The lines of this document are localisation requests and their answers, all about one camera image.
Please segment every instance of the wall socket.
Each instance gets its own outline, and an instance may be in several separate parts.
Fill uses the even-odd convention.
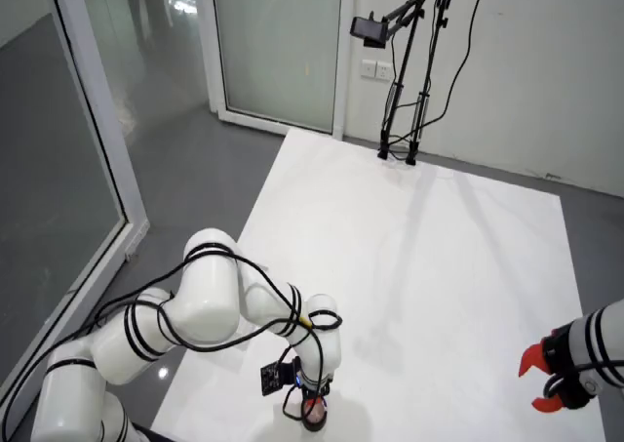
[[[360,65],[360,74],[367,78],[374,78],[377,70],[377,62],[375,60],[362,60]]]
[[[392,75],[393,75],[392,63],[387,63],[385,61],[377,62],[377,70],[375,72],[375,77],[377,79],[390,81],[392,79]]]

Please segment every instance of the robotic arm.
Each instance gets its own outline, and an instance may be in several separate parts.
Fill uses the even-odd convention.
[[[190,238],[184,256],[188,259],[207,251],[241,255],[227,234],[206,229]],[[301,420],[308,429],[319,430],[327,418],[322,397],[329,393],[341,359],[336,304],[325,295],[304,301],[299,290],[286,282],[274,281],[273,286],[246,262],[210,255],[184,267],[174,298],[156,287],[144,290],[136,303],[127,305],[101,329],[52,354],[32,440],[146,442],[130,424],[121,403],[106,392],[106,383],[130,382],[176,345],[184,343],[193,349],[225,342],[236,332],[241,315],[284,337],[298,355],[292,364],[283,364],[281,359],[262,369],[263,394],[297,382],[303,392]],[[299,326],[297,320],[306,326]],[[310,336],[310,327],[315,337]]]
[[[578,318],[524,353],[520,377],[534,366],[552,375],[544,397],[533,400],[542,413],[583,408],[608,386],[624,388],[624,300]]]

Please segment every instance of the glass door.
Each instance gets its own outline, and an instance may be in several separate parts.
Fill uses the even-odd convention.
[[[211,100],[221,120],[342,137],[353,0],[206,0]]]
[[[0,406],[147,228],[78,1],[0,0]],[[11,426],[40,385],[24,388]]]

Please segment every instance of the white mat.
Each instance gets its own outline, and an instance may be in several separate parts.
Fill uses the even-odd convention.
[[[262,398],[265,335],[187,352],[153,429],[175,440],[595,441],[599,403],[542,415],[525,348],[581,314],[559,198],[291,130],[240,239],[305,297],[333,295],[342,366],[316,435]]]

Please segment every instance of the door frame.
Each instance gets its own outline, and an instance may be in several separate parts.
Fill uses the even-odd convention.
[[[203,49],[204,68],[208,82],[211,111],[220,120],[266,132],[285,135],[293,125],[276,122],[249,114],[238,113],[227,108],[223,84],[223,67],[216,27],[215,0],[199,0],[197,13],[200,40]],[[349,31],[355,12],[355,0],[340,0],[340,20],[338,25],[338,53],[336,59],[335,93],[333,98],[333,122],[331,135],[342,140],[346,119],[347,91],[351,60],[351,38]]]
[[[149,228],[149,220],[138,190],[137,179],[124,140],[122,126],[117,118],[106,75],[91,27],[85,0],[49,0],[60,43],[70,73],[78,90],[88,121],[93,123],[97,151],[103,163],[110,189],[116,196],[122,220],[111,231],[90,262],[85,265],[74,284],[67,285],[68,293],[61,300],[58,316],[49,327],[44,326],[13,372],[0,382],[0,420],[4,420],[7,397],[14,391],[14,383],[25,366],[37,359],[59,338],[79,328],[91,314],[106,288],[122,264],[135,252]],[[8,419],[9,435],[13,434],[28,411],[43,381],[46,360],[25,382]]]

